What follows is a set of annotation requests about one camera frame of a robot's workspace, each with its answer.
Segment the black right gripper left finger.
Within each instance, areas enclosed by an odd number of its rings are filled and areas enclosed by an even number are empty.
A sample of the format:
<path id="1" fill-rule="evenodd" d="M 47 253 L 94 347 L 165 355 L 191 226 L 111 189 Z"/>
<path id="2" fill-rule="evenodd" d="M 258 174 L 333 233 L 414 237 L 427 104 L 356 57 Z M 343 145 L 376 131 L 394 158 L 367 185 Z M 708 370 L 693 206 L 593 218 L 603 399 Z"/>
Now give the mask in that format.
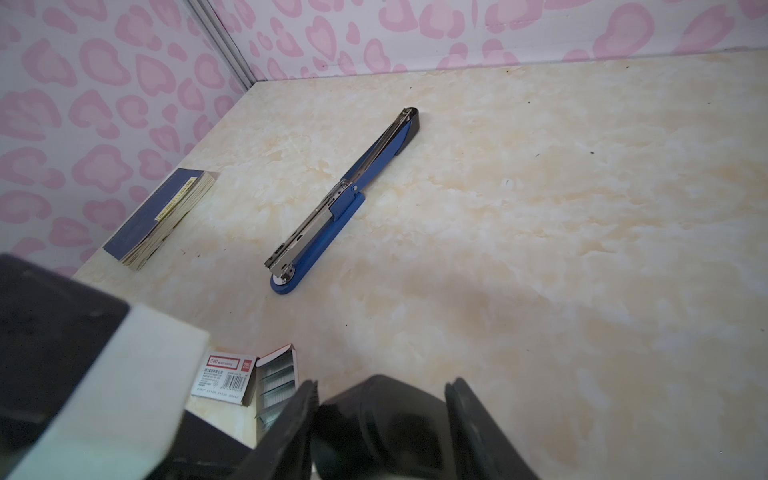
<path id="1" fill-rule="evenodd" d="M 311 430 L 318 407 L 317 382 L 306 380 L 230 479 L 310 479 Z"/>

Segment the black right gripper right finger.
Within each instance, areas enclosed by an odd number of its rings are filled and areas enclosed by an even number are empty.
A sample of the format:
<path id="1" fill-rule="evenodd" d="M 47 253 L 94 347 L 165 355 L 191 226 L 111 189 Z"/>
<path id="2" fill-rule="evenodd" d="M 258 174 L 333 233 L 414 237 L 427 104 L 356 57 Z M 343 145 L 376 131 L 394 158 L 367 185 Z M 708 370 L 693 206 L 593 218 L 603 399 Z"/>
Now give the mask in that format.
<path id="1" fill-rule="evenodd" d="M 458 479 L 530 479 L 526 463 L 463 378 L 445 386 Z"/>

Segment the silver staple tray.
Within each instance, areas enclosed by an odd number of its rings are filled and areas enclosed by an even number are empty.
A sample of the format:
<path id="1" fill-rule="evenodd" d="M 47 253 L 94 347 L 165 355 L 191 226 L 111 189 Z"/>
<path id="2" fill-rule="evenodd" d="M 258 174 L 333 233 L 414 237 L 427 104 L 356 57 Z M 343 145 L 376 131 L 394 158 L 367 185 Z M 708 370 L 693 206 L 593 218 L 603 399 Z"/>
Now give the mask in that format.
<path id="1" fill-rule="evenodd" d="M 260 442 L 294 395 L 297 386 L 296 350 L 287 344 L 256 362 L 256 440 Z"/>

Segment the red white staple box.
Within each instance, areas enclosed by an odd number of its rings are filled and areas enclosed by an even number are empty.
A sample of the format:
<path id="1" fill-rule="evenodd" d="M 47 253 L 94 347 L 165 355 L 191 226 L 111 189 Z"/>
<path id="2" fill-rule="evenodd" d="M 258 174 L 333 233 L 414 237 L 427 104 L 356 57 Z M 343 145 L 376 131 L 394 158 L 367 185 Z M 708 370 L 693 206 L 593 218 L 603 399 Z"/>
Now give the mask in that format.
<path id="1" fill-rule="evenodd" d="M 257 360 L 253 355 L 207 352 L 193 382 L 191 395 L 247 406 Z"/>

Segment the blue black stapler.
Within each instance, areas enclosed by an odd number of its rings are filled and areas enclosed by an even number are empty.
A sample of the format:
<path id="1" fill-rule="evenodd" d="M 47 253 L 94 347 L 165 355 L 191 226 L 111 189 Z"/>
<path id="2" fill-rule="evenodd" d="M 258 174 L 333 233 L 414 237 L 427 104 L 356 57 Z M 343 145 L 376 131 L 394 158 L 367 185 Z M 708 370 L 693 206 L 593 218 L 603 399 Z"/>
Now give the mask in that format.
<path id="1" fill-rule="evenodd" d="M 270 287 L 292 292 L 364 203 L 364 190 L 412 141 L 420 129 L 419 110 L 404 108 L 361 155 L 311 214 L 265 262 Z"/>

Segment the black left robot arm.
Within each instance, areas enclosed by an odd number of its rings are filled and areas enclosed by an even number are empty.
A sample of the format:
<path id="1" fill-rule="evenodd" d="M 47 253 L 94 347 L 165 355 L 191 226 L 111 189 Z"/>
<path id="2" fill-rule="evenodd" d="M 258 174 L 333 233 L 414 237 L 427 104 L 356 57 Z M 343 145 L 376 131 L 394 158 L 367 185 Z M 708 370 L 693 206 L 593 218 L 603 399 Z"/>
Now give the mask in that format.
<path id="1" fill-rule="evenodd" d="M 225 479 L 249 448 L 187 410 L 208 334 L 1 257 L 5 479 Z"/>

